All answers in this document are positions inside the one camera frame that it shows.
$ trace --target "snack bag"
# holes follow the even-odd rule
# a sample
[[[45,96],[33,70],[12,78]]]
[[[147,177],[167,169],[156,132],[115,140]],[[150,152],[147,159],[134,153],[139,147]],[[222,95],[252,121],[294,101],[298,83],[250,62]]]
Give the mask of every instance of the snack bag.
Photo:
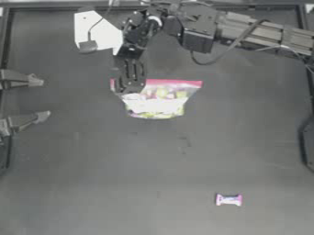
[[[116,94],[135,118],[167,119],[184,115],[184,103],[202,88],[202,81],[147,79],[138,94]]]

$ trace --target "robotic arm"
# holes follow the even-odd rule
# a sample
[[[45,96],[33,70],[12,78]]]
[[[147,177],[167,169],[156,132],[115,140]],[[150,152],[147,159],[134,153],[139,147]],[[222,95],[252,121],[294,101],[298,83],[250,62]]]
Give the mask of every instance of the robotic arm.
[[[142,54],[160,30],[178,39],[199,65],[212,64],[235,47],[295,58],[307,68],[314,64],[314,32],[216,11],[204,2],[152,2],[147,9],[132,13],[122,30],[87,10],[75,15],[77,47],[83,53],[112,48],[117,93],[139,93],[144,88]],[[214,42],[228,45],[227,50],[211,61],[199,62],[195,52],[210,53]]]

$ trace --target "black tabletop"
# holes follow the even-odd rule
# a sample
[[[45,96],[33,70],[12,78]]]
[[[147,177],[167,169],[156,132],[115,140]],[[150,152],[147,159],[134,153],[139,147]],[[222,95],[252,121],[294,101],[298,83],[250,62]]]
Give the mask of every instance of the black tabletop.
[[[297,26],[293,10],[250,14]],[[8,68],[45,85],[9,91],[7,113],[51,110],[52,117],[15,138],[1,235],[310,233],[302,63],[235,50],[200,67],[163,34],[147,58],[150,78],[203,80],[183,117],[127,117],[109,91],[111,54],[79,54],[72,12],[15,13]],[[243,206],[216,207],[215,193],[243,194]]]

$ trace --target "metal frame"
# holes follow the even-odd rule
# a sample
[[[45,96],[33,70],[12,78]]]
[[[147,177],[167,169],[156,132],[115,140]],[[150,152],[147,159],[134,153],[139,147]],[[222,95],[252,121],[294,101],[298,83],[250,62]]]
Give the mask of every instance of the metal frame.
[[[4,8],[3,17],[0,21],[0,69],[5,69],[8,65],[8,50],[9,50],[9,31],[11,31],[11,13],[9,9]],[[0,118],[4,118],[5,115],[5,101],[7,101],[7,91],[0,91]],[[0,158],[4,156],[4,159],[0,159],[0,174],[9,167],[11,159],[11,146],[12,146],[12,137],[8,136],[4,138],[4,142],[0,146]]]
[[[3,20],[0,20],[0,69],[7,68],[8,64],[8,51],[9,51],[9,31],[11,31],[11,22],[13,18],[15,11],[33,11],[33,10],[56,10],[56,11],[75,11],[83,6],[95,6],[96,9],[101,10],[108,7],[109,1],[20,1],[16,0],[11,2],[5,2],[3,6],[4,15]],[[135,10],[139,8],[144,8],[146,6],[142,5],[138,1],[123,1],[119,3],[119,6],[115,6],[113,9],[119,10]],[[295,3],[260,3],[255,0],[255,3],[246,4],[235,4],[235,5],[226,5],[223,3],[216,4],[216,9],[219,10],[287,10],[294,9],[297,12],[298,17],[298,27],[302,29],[309,29],[309,22],[306,17],[306,5],[305,4],[295,4]],[[314,112],[314,76],[310,72],[307,72],[307,85],[309,85],[309,92],[310,92],[310,101],[311,101],[311,111]],[[5,91],[0,94],[0,118],[4,116],[4,105],[5,105]],[[9,151],[12,145],[12,138],[8,138],[4,148],[0,147],[0,157],[3,154],[7,155],[4,160],[4,165],[0,165],[0,173],[9,167]]]

